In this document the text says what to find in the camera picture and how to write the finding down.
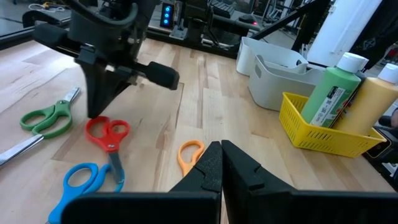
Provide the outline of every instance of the green paint bottle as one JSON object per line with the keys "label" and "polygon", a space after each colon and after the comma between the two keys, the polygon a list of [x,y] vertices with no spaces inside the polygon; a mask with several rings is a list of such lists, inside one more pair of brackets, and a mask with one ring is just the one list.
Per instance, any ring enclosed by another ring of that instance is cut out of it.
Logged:
{"label": "green paint bottle", "polygon": [[361,82],[355,73],[365,60],[364,57],[347,52],[335,67],[326,68],[322,81],[315,87],[301,111],[305,122],[325,128],[333,124]]}

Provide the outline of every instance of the yellow basket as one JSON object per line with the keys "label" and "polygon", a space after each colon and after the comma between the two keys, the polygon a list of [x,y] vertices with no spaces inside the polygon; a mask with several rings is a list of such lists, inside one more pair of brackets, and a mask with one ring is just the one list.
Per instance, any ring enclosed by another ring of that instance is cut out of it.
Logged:
{"label": "yellow basket", "polygon": [[283,96],[279,121],[295,147],[356,157],[380,142],[387,141],[373,128],[369,136],[360,136],[307,124],[300,112],[308,98],[286,92]]}

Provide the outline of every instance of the white plastic bin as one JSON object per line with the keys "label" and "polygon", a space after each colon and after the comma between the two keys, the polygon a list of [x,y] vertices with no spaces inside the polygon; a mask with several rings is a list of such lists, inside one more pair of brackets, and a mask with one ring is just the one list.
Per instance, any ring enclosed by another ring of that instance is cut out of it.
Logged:
{"label": "white plastic bin", "polygon": [[303,74],[274,69],[256,57],[253,73],[250,74],[249,90],[259,106],[280,111],[283,92],[310,96],[322,76],[323,71],[317,69]]}
{"label": "white plastic bin", "polygon": [[268,67],[286,72],[303,74],[308,65],[308,61],[298,52],[249,37],[242,37],[236,59],[236,71],[250,76],[253,73],[257,55],[261,55]]}

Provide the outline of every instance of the metal blade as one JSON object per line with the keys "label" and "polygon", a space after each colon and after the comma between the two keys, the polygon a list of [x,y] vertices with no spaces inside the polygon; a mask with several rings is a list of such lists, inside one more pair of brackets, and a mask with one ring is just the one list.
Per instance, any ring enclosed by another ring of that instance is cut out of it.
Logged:
{"label": "metal blade", "polygon": [[72,102],[77,94],[79,94],[80,88],[79,87],[74,87],[63,99],[67,100],[69,102]]}
{"label": "metal blade", "polygon": [[4,153],[0,154],[0,166],[5,164],[6,162],[10,161],[12,158],[18,156],[19,154],[32,148],[37,143],[41,142],[41,140],[43,140],[43,138],[44,137],[42,134],[37,134],[37,135],[31,137],[30,139],[25,140],[25,141],[19,143],[18,145],[8,149]]}
{"label": "metal blade", "polygon": [[118,184],[122,183],[124,181],[122,175],[123,167],[120,161],[119,153],[109,153],[109,164],[111,165],[111,171],[114,181]]}

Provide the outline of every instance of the scissors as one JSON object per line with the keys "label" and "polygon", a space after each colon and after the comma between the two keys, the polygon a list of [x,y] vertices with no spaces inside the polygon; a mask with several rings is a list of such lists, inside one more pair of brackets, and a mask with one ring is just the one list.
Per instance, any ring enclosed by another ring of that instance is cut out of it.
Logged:
{"label": "scissors", "polygon": [[[70,112],[70,103],[76,98],[77,94],[79,94],[79,91],[80,88],[75,87],[62,100],[58,100],[54,105],[42,110],[35,110],[25,114],[19,121],[19,124],[23,129],[32,131],[33,134],[35,134],[35,136],[19,143],[18,145],[0,154],[0,166],[11,160],[13,157],[18,156],[20,153],[38,144],[43,139],[54,138],[67,131],[72,125],[72,114]],[[27,120],[40,115],[44,115],[44,119],[39,123],[36,124],[26,123]],[[51,127],[53,124],[57,122],[58,118],[61,116],[68,117],[68,122],[66,123],[66,125],[50,133],[40,134],[40,131]]]}
{"label": "scissors", "polygon": [[[96,138],[90,134],[90,129],[92,125],[102,122],[104,122],[104,126],[102,128],[103,135],[100,138]],[[124,126],[126,129],[121,133],[115,133],[113,128],[117,125]],[[129,134],[129,131],[129,123],[121,120],[109,121],[109,118],[105,116],[99,116],[95,119],[91,119],[86,124],[87,139],[99,145],[105,150],[105,152],[108,153],[109,164],[111,165],[113,178],[115,179],[116,183],[121,183],[124,181],[124,177],[122,175],[124,171],[119,157],[119,145],[122,139]]]}
{"label": "scissors", "polygon": [[[199,146],[199,149],[197,149],[193,153],[192,158],[191,158],[191,162],[186,163],[182,159],[181,153],[188,146]],[[205,145],[204,145],[203,142],[201,142],[199,140],[187,141],[186,143],[184,143],[180,147],[180,149],[178,150],[178,154],[177,154],[177,160],[178,160],[178,163],[180,164],[180,167],[181,167],[181,170],[182,170],[182,175],[184,177],[191,171],[192,167],[198,162],[198,160],[200,159],[200,157],[204,153],[204,151],[205,151]]]}
{"label": "scissors", "polygon": [[[68,181],[70,177],[82,169],[90,169],[91,177],[84,184],[78,187],[72,187],[69,185]],[[61,201],[50,213],[49,220],[46,222],[46,224],[61,223],[62,211],[68,205],[68,203],[80,195],[96,192],[98,189],[100,189],[105,182],[106,173],[110,170],[111,166],[109,164],[105,164],[98,172],[98,166],[89,162],[78,164],[77,166],[72,167],[63,179],[63,195]],[[123,183],[124,182],[119,183],[114,192],[120,192],[120,190],[123,188]]]}

